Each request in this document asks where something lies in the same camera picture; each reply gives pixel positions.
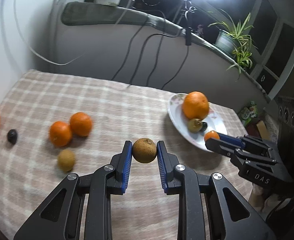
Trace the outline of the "brown kiwi fruit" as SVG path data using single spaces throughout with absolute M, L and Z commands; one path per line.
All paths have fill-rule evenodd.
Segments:
M 149 138 L 140 138 L 133 144 L 132 156 L 139 163 L 150 163 L 157 156 L 156 144 Z

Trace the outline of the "small tangerine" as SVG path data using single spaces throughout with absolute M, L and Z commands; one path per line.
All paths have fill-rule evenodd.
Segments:
M 70 118 L 70 128 L 77 136 L 87 137 L 92 131 L 93 121 L 86 113 L 74 113 Z
M 56 147 L 64 147 L 72 140 L 70 125 L 63 121 L 56 121 L 49 130 L 49 139 Z
M 219 133 L 217 133 L 216 131 L 210 131 L 210 132 L 208 132 L 208 133 L 206 133 L 205 135 L 204 135 L 204 141 L 206 142 L 207 140 L 209 140 L 209 139 L 212 139 L 212 138 L 214 138 L 214 139 L 220 139 L 220 135 L 219 135 Z

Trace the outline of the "dark plum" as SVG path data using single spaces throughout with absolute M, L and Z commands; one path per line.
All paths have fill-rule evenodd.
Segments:
M 10 129 L 7 133 L 7 141 L 12 144 L 15 145 L 18 139 L 18 133 L 16 131 L 16 129 Z
M 206 122 L 202 122 L 200 132 L 204 132 L 207 129 L 207 127 L 208 127 L 208 124 Z

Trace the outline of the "small tangerine on plate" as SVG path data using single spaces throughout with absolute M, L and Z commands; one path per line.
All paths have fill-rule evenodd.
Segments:
M 209 139 L 212 139 L 212 138 L 214 138 L 214 139 L 220 139 L 220 135 L 219 135 L 219 133 L 217 133 L 216 131 L 210 131 L 210 132 L 208 132 L 208 133 L 206 133 L 205 135 L 204 135 L 204 141 L 206 142 L 207 140 L 209 140 Z

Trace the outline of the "white floral plate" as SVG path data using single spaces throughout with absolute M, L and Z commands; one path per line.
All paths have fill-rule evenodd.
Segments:
M 227 129 L 222 118 L 217 111 L 214 111 L 209 104 L 209 114 L 204 120 L 193 119 L 189 120 L 183 113 L 182 105 L 187 94 L 174 94 L 168 101 L 168 115 L 171 122 L 179 133 L 189 143 L 206 152 L 211 152 L 206 148 L 204 136 L 210 131 L 227 135 Z

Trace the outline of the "dark plum on plate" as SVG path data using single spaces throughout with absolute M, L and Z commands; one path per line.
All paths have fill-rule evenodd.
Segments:
M 207 127 L 208 127 L 208 124 L 206 122 L 202 122 L 200 132 L 204 132 L 207 129 Z

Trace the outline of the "green snack package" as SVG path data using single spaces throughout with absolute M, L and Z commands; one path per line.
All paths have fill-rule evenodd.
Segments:
M 258 111 L 255 101 L 251 101 L 245 105 L 238 113 L 238 117 L 244 127 L 246 127 L 254 118 L 256 118 L 257 115 Z

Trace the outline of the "green-brown fruit with stem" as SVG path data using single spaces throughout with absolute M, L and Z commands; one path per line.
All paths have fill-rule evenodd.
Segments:
M 202 122 L 203 121 L 201 119 L 191 119 L 188 121 L 187 128 L 192 133 L 198 133 L 200 132 Z

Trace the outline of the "large orange on plate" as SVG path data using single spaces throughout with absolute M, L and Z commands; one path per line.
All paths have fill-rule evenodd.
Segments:
M 186 95 L 182 111 L 188 119 L 205 119 L 209 114 L 209 102 L 201 92 L 191 92 Z

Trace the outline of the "plaid beige tablecloth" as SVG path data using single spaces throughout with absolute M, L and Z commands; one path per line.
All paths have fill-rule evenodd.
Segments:
M 176 130 L 167 114 L 170 92 L 119 82 L 31 70 L 0 104 L 0 230 L 12 239 L 24 221 L 65 177 L 57 166 L 59 148 L 49 140 L 56 121 L 77 112 L 94 122 L 86 138 L 74 137 L 74 172 L 83 176 L 108 164 L 124 142 L 164 141 L 180 163 L 202 174 L 222 173 L 248 198 L 250 182 L 238 176 L 229 159 L 200 150 Z M 16 129 L 15 145 L 7 133 Z

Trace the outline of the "potted spider plant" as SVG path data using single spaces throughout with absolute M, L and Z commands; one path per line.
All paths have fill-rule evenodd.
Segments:
M 251 59 L 253 55 L 251 52 L 253 40 L 251 35 L 247 33 L 254 27 L 250 24 L 251 13 L 248 13 L 243 22 L 238 20 L 238 22 L 235 23 L 226 11 L 223 9 L 220 9 L 220 11 L 224 16 L 227 16 L 230 22 L 214 22 L 209 24 L 208 27 L 220 27 L 214 46 L 226 55 L 232 57 L 235 63 L 230 65 L 227 70 L 236 68 L 238 77 L 240 77 L 243 72 L 246 72 L 248 68 L 250 69 L 253 66 L 253 61 Z

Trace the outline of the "green grey sofa-top cloth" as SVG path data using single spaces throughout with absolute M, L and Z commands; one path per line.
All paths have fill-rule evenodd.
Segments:
M 94 3 L 69 2 L 64 6 L 60 19 L 67 26 L 114 25 L 116 21 L 119 21 L 119 24 L 122 25 L 143 25 L 166 34 L 186 35 L 186 31 L 182 27 L 162 17 L 137 10 L 126 10 L 122 7 L 108 7 Z

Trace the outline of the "black clip mount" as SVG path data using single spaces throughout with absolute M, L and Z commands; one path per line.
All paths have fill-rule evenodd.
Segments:
M 181 15 L 184 16 L 186 20 L 186 46 L 191 46 L 191 33 L 192 33 L 192 18 L 195 13 L 196 8 L 194 6 L 189 6 L 185 9 L 181 9 Z

